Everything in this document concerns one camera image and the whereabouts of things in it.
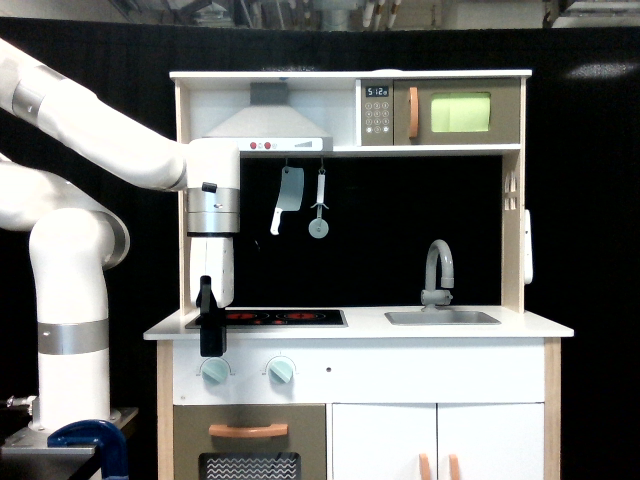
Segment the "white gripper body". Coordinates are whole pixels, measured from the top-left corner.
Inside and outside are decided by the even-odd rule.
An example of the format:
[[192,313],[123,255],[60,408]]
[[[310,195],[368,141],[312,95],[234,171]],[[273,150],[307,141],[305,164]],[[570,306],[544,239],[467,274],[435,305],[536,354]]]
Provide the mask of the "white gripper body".
[[190,300],[196,305],[200,279],[208,276],[220,308],[234,299],[234,244],[232,237],[191,237],[189,260]]

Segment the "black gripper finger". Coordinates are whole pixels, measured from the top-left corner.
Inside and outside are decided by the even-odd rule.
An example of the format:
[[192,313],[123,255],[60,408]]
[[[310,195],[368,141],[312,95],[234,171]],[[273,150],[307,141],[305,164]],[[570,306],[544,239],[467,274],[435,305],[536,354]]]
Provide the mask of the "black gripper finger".
[[200,277],[196,306],[200,311],[200,355],[221,357],[226,352],[226,312],[217,304],[208,275]]

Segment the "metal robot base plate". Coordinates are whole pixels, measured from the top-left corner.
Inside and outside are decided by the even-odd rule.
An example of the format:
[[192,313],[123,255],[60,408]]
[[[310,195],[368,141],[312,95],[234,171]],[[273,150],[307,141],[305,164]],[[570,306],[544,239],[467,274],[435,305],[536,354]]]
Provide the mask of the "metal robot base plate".
[[[134,431],[134,407],[115,409],[107,421],[117,426],[126,439]],[[3,479],[103,479],[96,447],[49,448],[49,431],[38,422],[18,430],[1,443]]]

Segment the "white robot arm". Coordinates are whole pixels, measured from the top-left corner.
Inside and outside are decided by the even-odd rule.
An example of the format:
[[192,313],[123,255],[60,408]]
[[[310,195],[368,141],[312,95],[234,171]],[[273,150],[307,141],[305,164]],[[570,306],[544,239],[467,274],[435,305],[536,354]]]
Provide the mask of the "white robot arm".
[[[141,188],[182,191],[191,239],[191,300],[219,325],[234,297],[240,153],[230,140],[181,144],[101,102],[9,43],[1,106],[93,164]],[[106,420],[109,312],[104,273],[130,248],[124,223],[60,176],[1,162],[1,225],[29,235],[38,322],[39,424]]]

